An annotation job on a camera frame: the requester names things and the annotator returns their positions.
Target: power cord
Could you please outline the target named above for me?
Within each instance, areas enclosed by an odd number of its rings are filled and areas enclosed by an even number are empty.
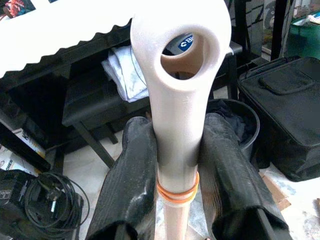
[[[88,211],[83,221],[81,221],[82,205],[79,203],[78,194],[73,184],[81,190],[88,204]],[[52,216],[49,223],[48,219],[39,216],[35,212],[34,207],[31,206],[31,203],[36,201],[42,189],[46,192],[46,201],[51,203]],[[56,212],[57,201],[63,198],[63,213],[55,219],[54,213]],[[90,203],[85,191],[68,177],[50,172],[40,174],[38,178],[31,182],[25,193],[24,208],[28,219],[35,226],[36,231],[48,240],[64,239],[69,236],[70,231],[79,228],[86,221],[90,213]]]

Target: folded towel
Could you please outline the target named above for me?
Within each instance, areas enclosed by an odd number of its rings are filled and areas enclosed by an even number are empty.
[[[120,97],[132,103],[149,96],[147,85],[131,46],[112,48],[102,63],[116,83]]]

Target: white floor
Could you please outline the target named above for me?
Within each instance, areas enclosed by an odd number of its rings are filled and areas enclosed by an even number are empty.
[[[226,98],[226,90],[218,90],[215,98]],[[119,143],[113,145],[109,139],[103,139],[101,144],[116,160],[122,151],[122,131],[116,133]],[[108,172],[108,167],[89,147],[83,147],[65,156],[63,174],[77,182],[86,192],[90,200],[90,214],[80,229],[80,240],[84,240],[90,225],[99,193]],[[273,165],[263,170],[287,195],[291,206],[282,211],[283,217],[290,228],[293,240],[320,240],[320,207],[316,199],[320,198],[320,177],[303,182],[289,181]],[[186,240],[204,240],[208,236],[202,199],[200,193],[191,204],[189,227]],[[157,218],[155,239],[164,239],[164,223],[162,202],[157,202]]]

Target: green container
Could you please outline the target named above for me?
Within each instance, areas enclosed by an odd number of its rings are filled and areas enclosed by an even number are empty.
[[[314,57],[320,60],[320,25],[306,23],[300,26],[294,24],[305,18],[302,17],[292,21],[285,55],[286,57]]]

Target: black cable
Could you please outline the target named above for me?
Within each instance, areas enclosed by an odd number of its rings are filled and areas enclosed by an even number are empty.
[[[79,204],[78,194],[75,191],[74,185],[81,190],[88,204],[88,211],[83,221],[81,221],[82,205]],[[48,192],[48,194],[51,194],[50,197],[53,197],[55,201],[61,195],[65,195],[63,213],[49,224],[43,223],[29,206],[32,199],[34,200],[35,196],[38,197],[39,187]],[[90,213],[90,202],[85,191],[76,182],[62,174],[46,172],[31,182],[25,193],[24,208],[28,219],[43,238],[57,240],[65,238],[70,234],[70,231],[79,228],[87,220]]]

